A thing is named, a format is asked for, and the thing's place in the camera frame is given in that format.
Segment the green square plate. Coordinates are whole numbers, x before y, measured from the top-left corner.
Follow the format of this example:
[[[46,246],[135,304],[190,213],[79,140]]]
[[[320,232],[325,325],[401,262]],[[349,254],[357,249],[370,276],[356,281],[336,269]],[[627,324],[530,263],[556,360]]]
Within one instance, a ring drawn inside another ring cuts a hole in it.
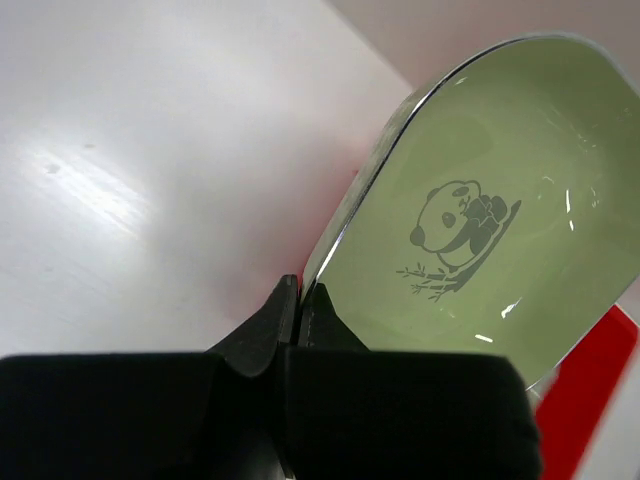
[[[372,350],[544,378],[639,274],[639,90],[598,46],[474,55],[385,126],[303,273]]]

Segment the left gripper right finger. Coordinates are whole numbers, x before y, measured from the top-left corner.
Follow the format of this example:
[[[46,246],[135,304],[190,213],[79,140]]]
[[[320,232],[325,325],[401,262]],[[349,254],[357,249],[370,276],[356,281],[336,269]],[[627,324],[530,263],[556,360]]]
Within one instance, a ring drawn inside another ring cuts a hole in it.
[[[536,479],[539,433],[505,358],[367,349],[325,286],[282,355],[283,450],[298,479]]]

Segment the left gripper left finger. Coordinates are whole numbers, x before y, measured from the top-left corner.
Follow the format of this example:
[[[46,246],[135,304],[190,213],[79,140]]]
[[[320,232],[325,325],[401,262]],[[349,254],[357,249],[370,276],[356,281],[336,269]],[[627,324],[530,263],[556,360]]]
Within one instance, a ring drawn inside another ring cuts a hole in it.
[[[270,373],[298,281],[202,352],[1,361],[5,479],[280,479]]]

